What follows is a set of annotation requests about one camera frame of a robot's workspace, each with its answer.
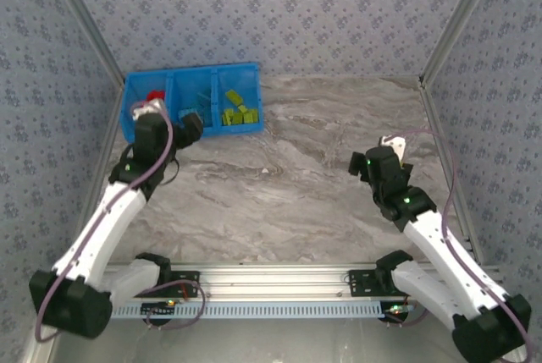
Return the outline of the aluminium table side rail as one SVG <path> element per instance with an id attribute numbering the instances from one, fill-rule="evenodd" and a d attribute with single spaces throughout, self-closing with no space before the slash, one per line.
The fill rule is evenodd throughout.
<path id="1" fill-rule="evenodd" d="M 419 87 L 421 91 L 421 97 L 424 105 L 424 109 L 427 113 L 429 126 L 437 136 L 434 137 L 434 141 L 439 153 L 442 168 L 445 175 L 445 180 L 450 189 L 451 203 L 454 207 L 454 212 L 457 217 L 459 228 L 462 231 L 462 235 L 466 238 L 466 241 L 470 244 L 471 256 L 479 264 L 484 265 L 485 259 L 481 249 L 481 246 L 476 235 L 473 220 L 467 206 L 467 200 L 462 192 L 462 187 L 459 179 L 456 175 L 457 172 L 457 160 L 453 154 L 450 144 L 445 138 L 444 130 L 440 124 L 440 119 L 436 111 L 432 96 L 426 86 L 425 79 L 422 75 L 419 76 Z"/>
<path id="2" fill-rule="evenodd" d="M 108 159 L 113 149 L 115 136 L 119 127 L 119 114 L 122 107 L 124 84 L 119 86 L 117 92 L 118 94 L 112 106 L 108 125 L 102 140 L 101 150 L 91 176 L 90 185 L 82 202 L 80 215 L 75 225 L 75 229 L 69 236 L 70 244 L 65 248 L 67 253 L 70 253 L 73 244 L 79 237 L 79 234 L 84 230 L 86 223 L 90 220 L 100 202 L 102 183 L 107 171 Z"/>

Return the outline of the aluminium mounting rail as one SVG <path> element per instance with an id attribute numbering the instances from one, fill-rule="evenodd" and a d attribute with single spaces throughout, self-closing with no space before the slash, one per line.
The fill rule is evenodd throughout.
<path id="1" fill-rule="evenodd" d="M 198 271 L 211 301 L 338 301 L 351 297 L 350 270 L 373 263 L 174 263 L 174 271 Z"/>

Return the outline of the aluminium frame post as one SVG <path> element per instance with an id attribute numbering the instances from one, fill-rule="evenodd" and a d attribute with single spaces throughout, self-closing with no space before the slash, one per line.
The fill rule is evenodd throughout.
<path id="1" fill-rule="evenodd" d="M 479 1 L 458 0 L 423 72 L 420 74 L 420 84 L 423 88 L 428 88 L 434 81 Z"/>
<path id="2" fill-rule="evenodd" d="M 65 2 L 113 83 L 122 86 L 124 84 L 124 75 L 84 0 L 65 0 Z"/>

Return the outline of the blue three-compartment plastic bin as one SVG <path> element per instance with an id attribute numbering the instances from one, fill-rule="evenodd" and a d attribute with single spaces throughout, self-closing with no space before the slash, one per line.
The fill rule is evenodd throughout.
<path id="1" fill-rule="evenodd" d="M 127 142 L 134 140 L 135 121 L 130 116 L 130 107 L 146 100 L 150 91 L 165 91 L 164 103 L 169 117 L 174 124 L 181 125 L 178 112 L 183 108 L 191 108 L 197 112 L 203 122 L 203 112 L 198 112 L 196 103 L 200 101 L 198 93 L 206 90 L 212 92 L 209 109 L 213 115 L 213 126 L 204 127 L 203 137 L 223 135 L 246 135 L 262 132 L 263 99 L 259 78 L 259 67 L 256 63 L 237 63 L 191 67 L 180 69 L 161 69 L 143 72 L 132 72 L 127 75 L 124 85 L 124 96 L 119 124 Z M 236 91 L 242 98 L 248 111 L 258 110 L 257 124 L 239 124 L 223 126 L 221 115 L 225 109 L 240 113 L 226 97 L 229 90 Z"/>

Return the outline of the small circuit board with LED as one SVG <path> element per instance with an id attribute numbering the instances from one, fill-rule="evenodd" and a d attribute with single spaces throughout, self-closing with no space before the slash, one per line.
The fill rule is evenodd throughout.
<path id="1" fill-rule="evenodd" d="M 399 315 L 408 314 L 414 311 L 415 308 L 416 308 L 415 305 L 391 303 L 389 305 L 384 306 L 383 313 L 386 316 L 399 316 Z"/>
<path id="2" fill-rule="evenodd" d="M 140 307 L 141 316 L 172 316 L 175 312 L 175 303 L 168 301 L 143 302 Z"/>

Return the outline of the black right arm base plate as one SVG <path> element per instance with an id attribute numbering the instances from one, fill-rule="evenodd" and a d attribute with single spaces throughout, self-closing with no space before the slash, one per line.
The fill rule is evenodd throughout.
<path id="1" fill-rule="evenodd" d="M 394 285 L 391 274 L 381 269 L 350 270 L 346 282 L 352 297 L 407 296 Z"/>

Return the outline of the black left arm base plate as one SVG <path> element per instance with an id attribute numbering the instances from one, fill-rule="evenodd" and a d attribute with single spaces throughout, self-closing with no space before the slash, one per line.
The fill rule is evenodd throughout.
<path id="1" fill-rule="evenodd" d="M 191 282 L 200 282 L 198 271 L 172 271 L 170 278 L 172 282 L 183 280 L 183 283 L 177 283 L 169 289 L 170 296 L 192 299 L 199 295 L 198 287 L 191 284 Z"/>

